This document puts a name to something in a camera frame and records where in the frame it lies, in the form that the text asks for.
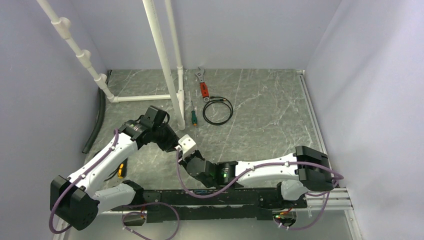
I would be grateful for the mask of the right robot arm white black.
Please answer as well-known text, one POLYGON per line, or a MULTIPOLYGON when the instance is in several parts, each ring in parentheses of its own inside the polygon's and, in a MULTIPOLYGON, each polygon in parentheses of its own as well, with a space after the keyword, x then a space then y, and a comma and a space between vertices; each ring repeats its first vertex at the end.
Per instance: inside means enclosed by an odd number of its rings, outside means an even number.
POLYGON ((177 145, 176 167, 183 167, 194 179, 207 188, 217 190, 209 194, 198 194, 188 189, 181 178, 177 178, 183 190, 197 199, 216 197, 231 188, 251 187, 256 183, 278 181, 276 203, 289 207, 307 192, 329 192, 342 176, 330 168, 328 156, 313 148, 301 145, 294 153, 259 161, 229 161, 212 163, 205 160, 197 146, 177 145))

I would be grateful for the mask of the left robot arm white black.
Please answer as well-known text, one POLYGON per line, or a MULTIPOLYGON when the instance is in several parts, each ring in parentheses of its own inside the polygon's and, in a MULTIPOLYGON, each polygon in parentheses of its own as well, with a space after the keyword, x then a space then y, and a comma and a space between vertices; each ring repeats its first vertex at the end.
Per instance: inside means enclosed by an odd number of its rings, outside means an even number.
POLYGON ((134 181, 125 180, 105 190, 99 188, 124 160, 149 143, 167 153, 174 151, 179 138, 169 120, 165 110, 151 105, 145 114, 115 129, 112 140, 87 164, 68 177, 55 177, 50 184, 50 231, 62 233, 53 225, 55 216, 70 227, 83 230, 105 211, 120 206, 139 209, 145 203, 144 189, 134 181))

